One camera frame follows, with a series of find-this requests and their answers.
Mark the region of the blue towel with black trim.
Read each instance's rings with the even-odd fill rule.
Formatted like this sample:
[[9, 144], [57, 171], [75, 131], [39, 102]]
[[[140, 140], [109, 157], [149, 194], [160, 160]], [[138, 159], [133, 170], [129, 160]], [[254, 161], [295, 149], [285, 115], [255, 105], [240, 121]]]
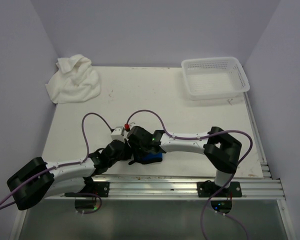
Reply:
[[139, 156], [136, 153], [133, 154], [133, 160], [131, 160], [128, 164], [142, 164], [142, 165], [149, 165], [149, 164], [155, 164], [155, 163], [161, 163], [163, 161], [163, 154], [157, 153], [152, 154], [149, 153], [146, 156]]

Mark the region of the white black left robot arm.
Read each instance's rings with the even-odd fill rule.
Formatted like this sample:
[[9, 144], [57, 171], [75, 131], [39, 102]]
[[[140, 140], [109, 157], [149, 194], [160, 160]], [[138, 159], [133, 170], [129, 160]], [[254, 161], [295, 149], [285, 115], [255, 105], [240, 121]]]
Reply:
[[10, 177], [7, 186], [21, 211], [60, 194], [97, 198], [99, 193], [92, 177], [132, 156], [133, 150], [127, 141], [113, 140], [105, 148], [90, 153], [85, 160], [47, 162], [36, 157]]

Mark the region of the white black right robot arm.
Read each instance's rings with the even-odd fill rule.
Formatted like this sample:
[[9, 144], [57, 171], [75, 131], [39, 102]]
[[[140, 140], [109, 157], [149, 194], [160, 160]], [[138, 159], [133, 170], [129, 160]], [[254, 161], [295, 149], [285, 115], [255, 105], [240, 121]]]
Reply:
[[225, 196], [231, 190], [231, 177], [236, 173], [242, 149], [240, 141], [225, 133], [220, 127], [197, 134], [168, 134], [164, 130], [150, 133], [140, 126], [134, 126], [127, 134], [127, 142], [138, 160], [148, 155], [172, 152], [204, 155], [216, 168], [213, 192]]

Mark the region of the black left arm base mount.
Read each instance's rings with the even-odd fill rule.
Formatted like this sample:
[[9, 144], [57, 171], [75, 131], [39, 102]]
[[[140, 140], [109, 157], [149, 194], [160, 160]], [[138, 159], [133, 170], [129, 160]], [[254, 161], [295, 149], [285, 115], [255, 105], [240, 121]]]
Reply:
[[65, 197], [93, 197], [95, 195], [101, 198], [107, 198], [109, 196], [110, 183], [107, 181], [94, 181], [87, 184], [80, 192], [68, 192], [65, 193]]

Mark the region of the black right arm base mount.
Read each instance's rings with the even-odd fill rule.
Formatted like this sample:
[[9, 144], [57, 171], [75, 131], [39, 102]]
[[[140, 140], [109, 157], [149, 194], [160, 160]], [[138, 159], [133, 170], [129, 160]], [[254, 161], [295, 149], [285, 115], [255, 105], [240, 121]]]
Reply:
[[[217, 186], [214, 182], [199, 181], [196, 183], [197, 194], [199, 198], [209, 198], [215, 192], [217, 192], [221, 187]], [[231, 182], [228, 188], [224, 188], [218, 194], [215, 195], [216, 198], [241, 198], [243, 196], [241, 185], [239, 182]]]

